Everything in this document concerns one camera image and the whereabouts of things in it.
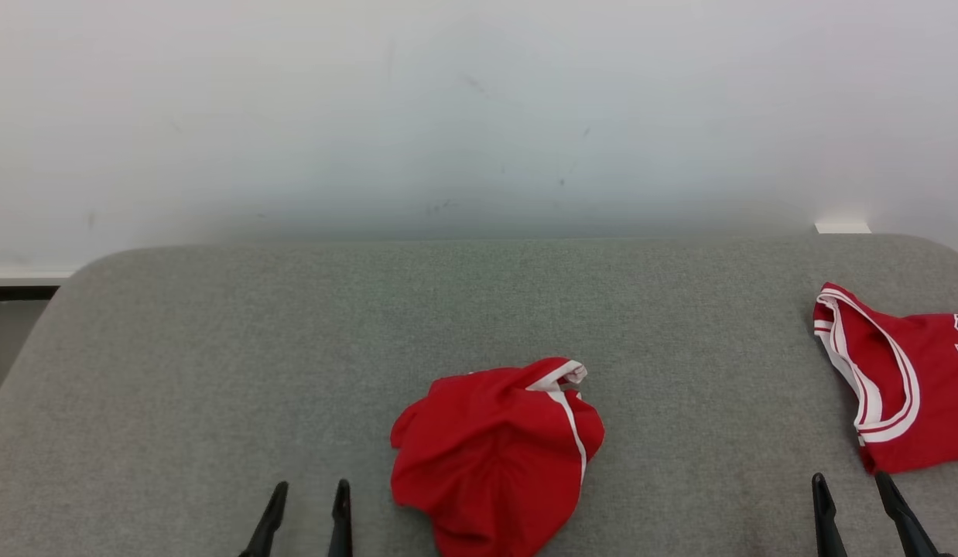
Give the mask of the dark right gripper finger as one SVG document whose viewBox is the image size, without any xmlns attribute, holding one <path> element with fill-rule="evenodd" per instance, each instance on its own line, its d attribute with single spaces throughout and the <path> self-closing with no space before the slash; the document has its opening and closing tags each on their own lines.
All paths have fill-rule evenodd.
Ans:
<svg viewBox="0 0 958 557">
<path fill-rule="evenodd" d="M 837 508 L 822 473 L 812 476 L 813 514 L 816 532 L 816 554 L 819 557 L 847 557 L 839 528 Z"/>
<path fill-rule="evenodd" d="M 889 473 L 879 471 L 875 475 L 875 482 L 878 485 L 886 515 L 895 523 L 905 556 L 945 556 L 929 538 Z"/>
</svg>

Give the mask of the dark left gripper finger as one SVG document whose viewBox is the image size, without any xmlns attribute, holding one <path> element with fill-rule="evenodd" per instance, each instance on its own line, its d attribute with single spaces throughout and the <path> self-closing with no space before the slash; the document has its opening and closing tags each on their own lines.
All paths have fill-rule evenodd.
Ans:
<svg viewBox="0 0 958 557">
<path fill-rule="evenodd" d="M 353 556 L 353 525 L 351 516 L 351 484 L 340 479 L 335 490 L 333 508 L 333 532 L 328 543 L 328 557 Z"/>
<path fill-rule="evenodd" d="M 269 557 L 272 554 L 274 537 L 284 518 L 289 487 L 288 482 L 276 484 L 245 550 L 239 553 L 239 557 Z"/>
</svg>

